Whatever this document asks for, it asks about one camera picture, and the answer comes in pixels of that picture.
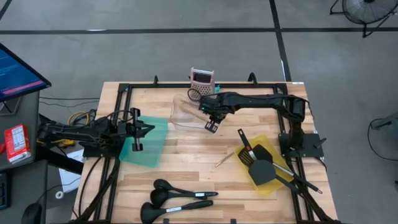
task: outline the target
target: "black spatula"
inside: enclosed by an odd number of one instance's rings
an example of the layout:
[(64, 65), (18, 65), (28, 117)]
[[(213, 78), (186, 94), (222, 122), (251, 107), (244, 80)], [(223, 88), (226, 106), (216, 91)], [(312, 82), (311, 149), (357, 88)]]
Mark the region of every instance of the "black spatula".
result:
[(268, 162), (272, 163), (272, 165), (274, 165), (274, 167), (277, 167), (278, 169), (280, 169), (281, 171), (285, 172), (288, 175), (291, 175), (292, 177), (294, 177), (296, 180), (300, 181), (301, 183), (305, 184), (306, 186), (308, 186), (309, 188), (311, 188), (312, 190), (322, 194), (322, 191), (319, 190), (318, 187), (316, 187), (315, 185), (311, 184), (310, 182), (306, 181), (304, 178), (301, 178), (301, 176), (297, 175), (294, 172), (291, 172), (285, 168), (283, 168), (282, 166), (276, 164), (273, 161), (272, 155), (271, 153), (269, 153), (269, 151), (267, 149), (265, 149), (262, 145), (257, 145), (254, 147), (253, 149), (254, 155), (256, 155), (256, 157), (258, 159), (265, 159)]
[(257, 160), (256, 156), (252, 151), (252, 147), (242, 129), (238, 130), (239, 136), (244, 144), (244, 149), (242, 151), (247, 151), (247, 153), (238, 154), (239, 159), (249, 167), (249, 175), (256, 185), (265, 184), (267, 182), (275, 179), (276, 172), (272, 164), (265, 160)]

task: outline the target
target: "gray floor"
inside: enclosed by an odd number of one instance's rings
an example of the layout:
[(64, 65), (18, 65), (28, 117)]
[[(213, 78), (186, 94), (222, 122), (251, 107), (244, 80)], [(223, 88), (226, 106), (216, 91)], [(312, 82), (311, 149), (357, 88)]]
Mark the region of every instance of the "gray floor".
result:
[[(282, 28), (359, 27), (330, 16), (333, 0), (276, 0)], [(385, 26), (398, 27), (398, 16)], [(263, 0), (13, 0), (0, 30), (141, 29), (178, 27), (273, 27)], [(305, 82), (324, 145), (338, 216), (348, 223), (396, 223), (398, 162), (373, 154), (370, 120), (398, 111), (395, 96), (398, 32), (283, 33), (293, 81)], [(219, 81), (283, 81), (274, 33), (0, 35), (0, 41), (47, 77), (42, 96), (97, 97), (104, 81), (187, 80), (190, 67), (213, 68)], [(74, 104), (61, 101), (62, 104)], [(40, 105), (40, 112), (65, 122), (71, 108)], [(398, 158), (390, 128), (371, 133), (375, 149)], [(49, 186), (59, 182), (49, 170)], [(75, 192), (49, 195), (48, 222), (70, 217)]]

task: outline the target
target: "computer monitor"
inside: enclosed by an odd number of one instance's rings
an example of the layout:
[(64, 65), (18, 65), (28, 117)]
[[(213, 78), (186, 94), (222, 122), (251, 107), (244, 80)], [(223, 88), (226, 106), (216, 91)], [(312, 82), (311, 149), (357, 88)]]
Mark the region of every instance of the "computer monitor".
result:
[(0, 116), (15, 114), (21, 96), (50, 86), (47, 79), (0, 44)]

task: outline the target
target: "desk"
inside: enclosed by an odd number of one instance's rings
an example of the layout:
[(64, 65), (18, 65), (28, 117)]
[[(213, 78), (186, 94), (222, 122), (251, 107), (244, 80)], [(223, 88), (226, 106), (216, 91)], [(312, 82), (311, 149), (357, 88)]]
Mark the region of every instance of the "desk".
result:
[[(39, 118), (39, 92), (25, 95), (21, 98), (17, 114), (10, 116), (0, 116), (0, 142), (4, 142), (4, 131), (24, 124), (27, 126), (29, 139), (36, 139), (37, 120)], [(30, 141), (30, 154), (28, 159), (24, 159), (16, 164), (11, 164), (7, 160), (7, 154), (0, 155), (0, 170), (11, 169), (33, 162), (36, 158), (36, 142)]]
[[(8, 171), (11, 176), (11, 207), (0, 210), (1, 223), (21, 223), (25, 208), (37, 201), (47, 190), (47, 161), (42, 160)], [(45, 224), (47, 194), (39, 201), (42, 206), (41, 224)]]
[[(116, 102), (118, 82), (104, 83), (97, 116), (106, 116), (113, 112)], [(289, 94), (307, 98), (303, 84), (287, 83)], [(173, 98), (177, 94), (186, 95), (187, 88), (135, 88), (131, 96), (131, 107), (141, 109), (141, 114), (169, 118)], [(272, 94), (263, 88), (228, 89), (245, 95)], [(315, 130), (309, 109), (302, 128), (306, 133)], [(118, 186), (113, 207), (112, 222), (140, 223), (139, 210), (144, 202), (150, 202), (149, 194), (154, 189), (153, 181), (158, 178), (168, 180), (173, 186), (192, 191), (217, 191), (219, 196), (212, 198), (214, 205), (208, 208), (188, 212), (176, 212), (161, 216), (156, 223), (169, 218), (170, 223), (229, 223), (237, 219), (238, 223), (294, 223), (295, 215), (292, 196), (287, 187), (266, 197), (260, 196), (249, 183), (236, 158), (232, 157), (217, 168), (214, 165), (241, 145), (237, 134), (243, 128), (248, 139), (266, 134), (279, 151), (279, 124), (277, 112), (273, 109), (241, 109), (236, 114), (227, 115), (234, 126), (221, 126), (215, 134), (176, 130), (169, 123), (163, 154), (159, 167), (149, 169), (132, 164), (121, 163)], [(82, 180), (93, 165), (95, 158), (85, 162)], [(319, 206), (332, 218), (337, 218), (330, 192), (325, 168), (315, 159), (303, 158), (306, 178), (314, 183), (323, 194), (310, 190)], [(83, 194), (82, 208), (86, 208), (98, 191), (103, 161), (91, 174)], [(164, 207), (174, 207), (193, 202), (192, 198), (174, 198)], [(101, 218), (104, 218), (108, 196), (104, 196)], [(303, 218), (305, 207), (300, 202)]]

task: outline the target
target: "red box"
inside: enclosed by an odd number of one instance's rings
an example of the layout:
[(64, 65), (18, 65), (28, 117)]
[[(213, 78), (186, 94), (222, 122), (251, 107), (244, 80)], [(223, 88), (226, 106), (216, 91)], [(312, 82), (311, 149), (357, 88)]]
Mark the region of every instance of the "red box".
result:
[(30, 157), (30, 144), (25, 125), (20, 124), (4, 131), (7, 159), (14, 164)]

